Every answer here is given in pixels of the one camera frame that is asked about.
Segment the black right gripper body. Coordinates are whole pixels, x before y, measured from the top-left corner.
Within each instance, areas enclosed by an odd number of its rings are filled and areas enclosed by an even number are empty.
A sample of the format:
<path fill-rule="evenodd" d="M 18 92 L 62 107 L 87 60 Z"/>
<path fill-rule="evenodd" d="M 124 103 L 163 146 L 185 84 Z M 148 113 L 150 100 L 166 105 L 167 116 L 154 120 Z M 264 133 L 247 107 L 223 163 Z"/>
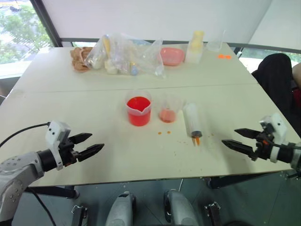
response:
<path fill-rule="evenodd" d="M 256 136 L 256 155 L 257 157 L 267 160 L 270 158 L 271 150 L 273 148 L 274 136 L 266 129 Z"/>

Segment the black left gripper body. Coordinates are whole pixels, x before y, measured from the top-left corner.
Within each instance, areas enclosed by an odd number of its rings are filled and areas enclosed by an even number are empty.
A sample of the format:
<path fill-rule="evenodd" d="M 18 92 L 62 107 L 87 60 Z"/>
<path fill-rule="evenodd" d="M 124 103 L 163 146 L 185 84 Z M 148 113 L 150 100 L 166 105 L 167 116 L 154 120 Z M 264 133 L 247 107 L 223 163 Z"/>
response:
<path fill-rule="evenodd" d="M 63 166 L 69 166 L 77 162 L 74 146 L 76 144 L 75 137 L 69 137 L 59 144 L 58 150 L 62 159 Z"/>

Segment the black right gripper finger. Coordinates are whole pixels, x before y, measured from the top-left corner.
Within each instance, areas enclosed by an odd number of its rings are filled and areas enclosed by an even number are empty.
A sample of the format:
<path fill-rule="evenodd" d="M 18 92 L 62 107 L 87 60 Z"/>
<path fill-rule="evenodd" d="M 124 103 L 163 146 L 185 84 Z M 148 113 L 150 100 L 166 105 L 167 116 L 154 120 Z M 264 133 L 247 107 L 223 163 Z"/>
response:
<path fill-rule="evenodd" d="M 244 145 L 243 143 L 232 139 L 224 139 L 222 140 L 222 143 L 231 150 L 247 155 L 253 161 L 257 160 L 255 152 L 251 146 Z"/>
<path fill-rule="evenodd" d="M 256 137 L 259 135 L 259 131 L 248 128 L 235 129 L 234 131 L 249 139 L 256 139 Z"/>

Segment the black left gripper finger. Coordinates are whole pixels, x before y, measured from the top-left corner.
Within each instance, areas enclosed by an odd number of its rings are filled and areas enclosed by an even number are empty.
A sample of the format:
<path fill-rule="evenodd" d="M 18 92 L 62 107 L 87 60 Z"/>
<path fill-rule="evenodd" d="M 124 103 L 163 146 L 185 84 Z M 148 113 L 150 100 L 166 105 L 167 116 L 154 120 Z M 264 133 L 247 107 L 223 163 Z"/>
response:
<path fill-rule="evenodd" d="M 80 134 L 76 134 L 72 137 L 69 137 L 69 140 L 73 143 L 73 144 L 79 144 L 84 142 L 85 140 L 87 140 L 89 137 L 91 137 L 92 134 L 91 133 L 80 133 Z"/>
<path fill-rule="evenodd" d="M 88 147 L 86 150 L 79 152 L 77 155 L 77 160 L 79 162 L 82 162 L 95 154 L 97 154 L 101 149 L 104 147 L 104 144 L 95 144 L 90 147 Z"/>

